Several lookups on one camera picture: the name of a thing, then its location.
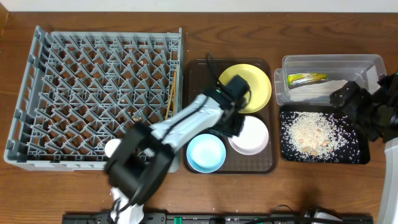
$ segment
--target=tray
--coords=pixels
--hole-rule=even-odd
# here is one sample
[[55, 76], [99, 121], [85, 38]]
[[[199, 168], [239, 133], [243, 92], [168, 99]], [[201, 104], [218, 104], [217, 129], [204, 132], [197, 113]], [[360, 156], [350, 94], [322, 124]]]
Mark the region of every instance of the tray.
[[[268, 77], [270, 77], [269, 75], [271, 74], [271, 69], [268, 64], [260, 59], [215, 59], [215, 62], [219, 72], [224, 71], [232, 65], [246, 63], [259, 67], [268, 75]], [[183, 82], [183, 105], [187, 106], [198, 94], [201, 93], [202, 89], [207, 86], [214, 85], [215, 80], [208, 70], [205, 59], [192, 60], [187, 65], [185, 74]], [[274, 139], [274, 132], [270, 131], [274, 129], [271, 101], [260, 111], [248, 115], [256, 116], [266, 124], [270, 134], [268, 145], [262, 152], [255, 156], [245, 156], [236, 152], [229, 144], [228, 139], [222, 137], [221, 140], [226, 146], [226, 159], [220, 169], [212, 172], [212, 174], [267, 174], [276, 168], [277, 151], [275, 144], [272, 142]], [[183, 163], [185, 167], [190, 172], [199, 173], [189, 165], [186, 151], [187, 145], [182, 149]]]
[[[316, 159], [313, 156], [310, 156], [308, 159], [302, 159], [300, 157], [301, 153], [290, 149], [292, 146], [289, 143], [289, 138], [286, 137], [286, 129], [282, 128], [282, 123], [291, 124], [291, 116], [294, 116], [294, 112], [315, 112], [327, 114], [328, 116], [332, 115], [334, 119], [338, 119], [335, 123], [338, 127], [345, 130], [346, 133], [351, 133], [351, 135], [343, 134], [343, 137], [349, 143], [339, 150], [334, 151], [335, 156], [329, 159]], [[359, 133], [354, 123], [343, 112], [334, 109], [332, 106], [284, 105], [280, 107], [279, 120], [281, 126], [280, 148], [282, 149], [282, 157], [288, 161], [367, 164], [371, 159], [368, 140]]]
[[[181, 29], [49, 34], [37, 27], [4, 160], [27, 170], [103, 169], [110, 139], [137, 121], [164, 120], [173, 82], [181, 110], [182, 45]], [[179, 164], [177, 157], [169, 171]]]

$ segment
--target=clear plastic container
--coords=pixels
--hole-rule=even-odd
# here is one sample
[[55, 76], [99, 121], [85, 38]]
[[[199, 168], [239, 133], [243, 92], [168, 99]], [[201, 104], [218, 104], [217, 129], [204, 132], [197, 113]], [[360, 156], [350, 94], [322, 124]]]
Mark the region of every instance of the clear plastic container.
[[355, 81], [370, 94], [380, 87], [377, 84], [379, 77], [387, 75], [380, 55], [288, 55], [282, 60], [282, 68], [275, 70], [275, 95], [279, 105], [330, 104], [329, 95], [292, 101], [292, 93], [287, 86], [287, 75], [296, 73], [325, 73], [329, 80]]

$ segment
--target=yellow plate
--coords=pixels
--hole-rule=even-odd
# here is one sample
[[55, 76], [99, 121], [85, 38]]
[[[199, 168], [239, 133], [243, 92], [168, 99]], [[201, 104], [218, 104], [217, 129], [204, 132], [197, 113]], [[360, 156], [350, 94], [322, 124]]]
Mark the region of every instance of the yellow plate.
[[268, 76], [256, 66], [239, 64], [227, 68], [220, 76], [220, 82], [226, 85], [231, 79], [239, 75], [247, 81], [251, 90], [251, 100], [240, 113], [254, 113], [263, 108], [271, 98], [272, 87]]

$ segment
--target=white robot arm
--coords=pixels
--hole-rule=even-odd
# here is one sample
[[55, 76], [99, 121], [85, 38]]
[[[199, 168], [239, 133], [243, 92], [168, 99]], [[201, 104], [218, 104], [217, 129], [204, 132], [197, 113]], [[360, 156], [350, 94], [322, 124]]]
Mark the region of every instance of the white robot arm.
[[[236, 75], [226, 86], [219, 84], [196, 97], [193, 103], [171, 119], [150, 127], [136, 123], [122, 140], [105, 147], [110, 157], [105, 165], [116, 202], [111, 214], [115, 222], [137, 224], [142, 205], [155, 193], [180, 148], [207, 128], [227, 136], [238, 135], [244, 117], [248, 83]], [[136, 152], [153, 155], [143, 163]]]
[[386, 143], [386, 178], [378, 224], [398, 223], [398, 138]]

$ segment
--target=plastic container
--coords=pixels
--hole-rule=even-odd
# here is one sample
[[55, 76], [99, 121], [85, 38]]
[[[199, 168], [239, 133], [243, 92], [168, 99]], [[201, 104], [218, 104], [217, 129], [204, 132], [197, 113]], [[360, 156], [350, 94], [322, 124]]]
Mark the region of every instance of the plastic container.
[[287, 75], [296, 73], [325, 73], [329, 80], [355, 81], [371, 94], [380, 87], [377, 84], [379, 77], [387, 75], [379, 55], [288, 55], [283, 58], [282, 68], [274, 73], [275, 95], [279, 105], [330, 105], [328, 95], [300, 102], [292, 101]]
[[[164, 120], [173, 82], [181, 110], [182, 48], [182, 29], [49, 34], [37, 27], [4, 160], [27, 170], [103, 169], [109, 140], [137, 121]], [[169, 172], [179, 164], [177, 156]]]

